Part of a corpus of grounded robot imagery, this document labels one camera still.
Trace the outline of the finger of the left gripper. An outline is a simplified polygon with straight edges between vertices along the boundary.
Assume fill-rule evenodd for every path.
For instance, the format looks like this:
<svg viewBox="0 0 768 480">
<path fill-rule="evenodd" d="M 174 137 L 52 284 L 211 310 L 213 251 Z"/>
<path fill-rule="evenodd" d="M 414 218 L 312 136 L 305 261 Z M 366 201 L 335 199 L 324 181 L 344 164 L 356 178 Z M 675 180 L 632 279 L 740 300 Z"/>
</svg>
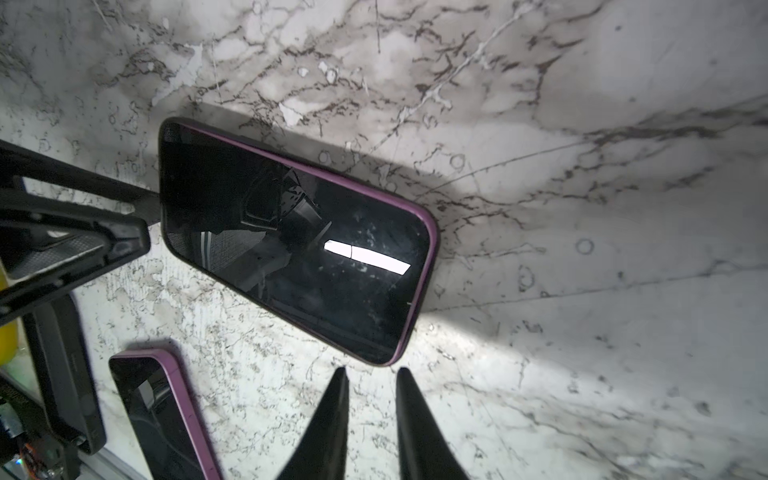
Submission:
<svg viewBox="0 0 768 480">
<path fill-rule="evenodd" d="M 37 152 L 1 141 L 1 173 L 87 192 L 134 207 L 134 216 L 148 225 L 161 220 L 157 193 L 103 176 Z"/>
<path fill-rule="evenodd" d="M 138 217 L 1 191 L 3 325 L 150 250 Z"/>
</svg>

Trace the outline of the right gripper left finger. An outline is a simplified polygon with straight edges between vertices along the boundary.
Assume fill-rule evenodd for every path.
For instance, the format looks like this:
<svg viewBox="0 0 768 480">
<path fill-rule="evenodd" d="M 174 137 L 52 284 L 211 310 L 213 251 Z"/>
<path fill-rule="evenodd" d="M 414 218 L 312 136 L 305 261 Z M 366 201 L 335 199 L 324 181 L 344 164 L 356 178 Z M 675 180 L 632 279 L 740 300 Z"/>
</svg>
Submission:
<svg viewBox="0 0 768 480">
<path fill-rule="evenodd" d="M 339 367 L 278 479 L 344 479 L 348 421 L 349 381 Z"/>
</svg>

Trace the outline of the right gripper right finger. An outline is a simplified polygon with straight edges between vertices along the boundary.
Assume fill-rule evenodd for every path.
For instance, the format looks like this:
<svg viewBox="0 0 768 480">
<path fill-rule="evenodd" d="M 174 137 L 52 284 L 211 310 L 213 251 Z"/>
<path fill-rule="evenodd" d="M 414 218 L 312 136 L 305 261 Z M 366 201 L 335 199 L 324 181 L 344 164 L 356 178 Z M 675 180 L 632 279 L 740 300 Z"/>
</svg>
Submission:
<svg viewBox="0 0 768 480">
<path fill-rule="evenodd" d="M 401 479 L 468 479 L 405 367 L 397 372 L 396 417 Z"/>
</svg>

